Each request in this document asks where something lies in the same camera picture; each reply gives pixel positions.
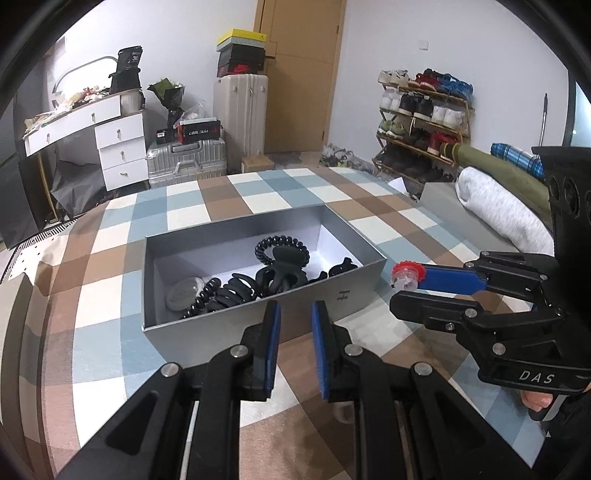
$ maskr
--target black sneaker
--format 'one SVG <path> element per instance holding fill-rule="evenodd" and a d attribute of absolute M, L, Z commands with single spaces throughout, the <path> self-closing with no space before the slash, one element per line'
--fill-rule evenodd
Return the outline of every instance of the black sneaker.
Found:
<path fill-rule="evenodd" d="M 425 157 L 419 157 L 412 167 L 404 170 L 404 173 L 409 177 L 417 179 L 431 170 L 431 166 L 431 160 Z"/>
<path fill-rule="evenodd" d="M 417 131 L 420 132 L 421 137 L 414 143 L 414 146 L 426 152 L 431 143 L 431 134 L 422 128 L 417 128 Z"/>
<path fill-rule="evenodd" d="M 420 98 L 413 115 L 421 120 L 430 121 L 433 116 L 433 100 L 428 95 Z"/>
<path fill-rule="evenodd" d="M 440 181 L 441 178 L 443 178 L 443 170 L 434 168 L 431 171 L 428 171 L 426 174 L 421 175 L 417 180 L 421 183 L 429 183 L 432 181 Z"/>
<path fill-rule="evenodd" d="M 417 100 L 413 93 L 405 93 L 400 99 L 398 111 L 403 115 L 412 116 L 417 107 Z"/>

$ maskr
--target table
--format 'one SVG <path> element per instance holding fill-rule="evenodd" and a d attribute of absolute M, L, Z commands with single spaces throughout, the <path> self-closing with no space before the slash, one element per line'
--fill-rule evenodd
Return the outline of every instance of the table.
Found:
<path fill-rule="evenodd" d="M 22 252 L 25 271 L 49 296 L 37 372 L 40 445 L 52 472 L 107 421 L 164 360 L 141 332 L 141 240 L 236 216 L 325 203 L 371 240 L 388 262 L 372 303 L 338 323 L 387 362 L 428 361 L 532 464 L 544 439 L 516 391 L 480 382 L 453 335 L 396 319 L 388 280 L 402 260 L 461 266 L 476 249 L 441 221 L 366 173 L 298 168 L 183 183 L 111 200 L 71 229 Z M 473 296 L 495 313 L 527 310 L 490 292 Z M 280 346 L 272 399 L 243 403 L 241 478 L 347 480 L 352 426 L 320 399 L 311 335 Z"/>

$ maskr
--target white sneaker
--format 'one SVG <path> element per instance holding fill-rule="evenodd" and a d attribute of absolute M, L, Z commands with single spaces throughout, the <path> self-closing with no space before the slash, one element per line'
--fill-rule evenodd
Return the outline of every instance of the white sneaker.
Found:
<path fill-rule="evenodd" d="M 464 120 L 464 112 L 459 112 L 457 110 L 452 110 L 448 108 L 445 117 L 443 118 L 443 125 L 452 130 L 460 130 L 462 128 L 462 123 Z"/>
<path fill-rule="evenodd" d="M 408 87 L 408 81 L 410 80 L 408 77 L 408 70 L 396 70 L 395 72 L 392 72 L 391 76 L 391 84 L 401 87 Z"/>
<path fill-rule="evenodd" d="M 392 83 L 392 71 L 382 70 L 381 72 L 379 72 L 378 82 L 386 84 Z"/>
<path fill-rule="evenodd" d="M 433 116 L 431 117 L 431 122 L 443 125 L 443 119 L 445 118 L 446 112 L 447 108 L 445 108 L 444 106 L 435 105 L 433 107 Z"/>
<path fill-rule="evenodd" d="M 390 107 L 392 106 L 392 97 L 390 95 L 391 95 L 390 90 L 384 91 L 384 96 L 382 97 L 382 101 L 379 103 L 380 108 L 383 108 L 384 110 L 390 110 Z"/>
<path fill-rule="evenodd" d="M 390 111 L 398 112 L 398 107 L 400 107 L 400 100 L 402 98 L 402 95 L 400 95 L 400 93 L 398 93 L 397 90 L 393 90 L 390 93 L 390 98 L 392 99 L 392 104 L 390 104 Z"/>

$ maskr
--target white towel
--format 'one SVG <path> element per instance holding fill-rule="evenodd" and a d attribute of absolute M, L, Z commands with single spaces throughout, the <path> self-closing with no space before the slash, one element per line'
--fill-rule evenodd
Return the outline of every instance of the white towel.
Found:
<path fill-rule="evenodd" d="M 554 256 L 554 239 L 542 221 L 502 185 L 473 167 L 456 183 L 460 203 L 523 253 Z"/>

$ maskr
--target white wall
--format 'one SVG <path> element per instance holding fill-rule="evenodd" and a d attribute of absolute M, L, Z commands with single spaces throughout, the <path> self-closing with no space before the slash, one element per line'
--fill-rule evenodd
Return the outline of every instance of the white wall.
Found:
<path fill-rule="evenodd" d="M 105 0 L 68 32 L 47 64 L 51 91 L 64 72 L 141 45 L 139 79 L 149 109 L 150 134 L 166 127 L 167 111 L 147 91 L 163 77 L 186 85 L 183 107 L 204 99 L 211 112 L 217 73 L 216 40 L 231 28 L 251 30 L 256 0 Z"/>
<path fill-rule="evenodd" d="M 418 49 L 427 40 L 429 50 Z M 474 85 L 472 146 L 562 145 L 568 72 L 533 31 L 495 0 L 348 0 L 329 141 L 365 160 L 379 151 L 380 70 L 431 68 Z"/>

